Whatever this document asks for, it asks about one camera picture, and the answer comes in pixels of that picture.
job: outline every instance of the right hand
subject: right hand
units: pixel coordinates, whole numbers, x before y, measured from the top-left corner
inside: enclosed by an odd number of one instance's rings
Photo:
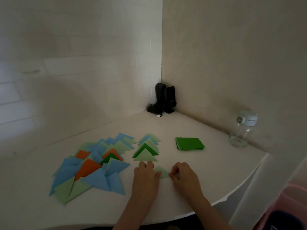
[[[190,203],[204,197],[197,175],[186,162],[177,162],[172,167],[169,176],[173,180],[175,189],[187,202]]]

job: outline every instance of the left hand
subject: left hand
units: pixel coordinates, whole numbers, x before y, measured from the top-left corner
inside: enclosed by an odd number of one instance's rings
[[[151,207],[157,197],[162,174],[161,171],[155,173],[153,168],[152,161],[148,161],[147,164],[141,161],[134,169],[131,199],[147,208]]]

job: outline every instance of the glass bottle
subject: glass bottle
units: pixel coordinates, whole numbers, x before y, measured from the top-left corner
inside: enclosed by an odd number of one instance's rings
[[[229,142],[235,147],[245,148],[248,145],[248,134],[257,123],[257,119],[257,114],[252,111],[240,111],[237,117],[237,126],[229,134]]]

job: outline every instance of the tabletop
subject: tabletop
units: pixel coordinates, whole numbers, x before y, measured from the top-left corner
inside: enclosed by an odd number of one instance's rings
[[[54,143],[36,151],[0,161],[1,229],[83,229],[114,225],[131,195],[133,151],[123,154],[131,163],[119,173],[126,195],[91,188],[70,201],[66,207],[48,196],[52,174],[62,160],[74,155],[84,142],[115,138],[119,132],[138,141],[153,133],[159,142],[155,166],[170,171],[176,162],[187,162],[196,172],[205,197],[212,205],[240,187],[261,163],[265,152],[252,147],[233,147],[228,136],[178,112],[156,117],[146,111],[122,118],[97,129]],[[204,150],[181,151],[176,137],[197,137]],[[194,212],[175,191],[170,178],[161,179],[157,199],[143,224],[161,223],[189,216]]]

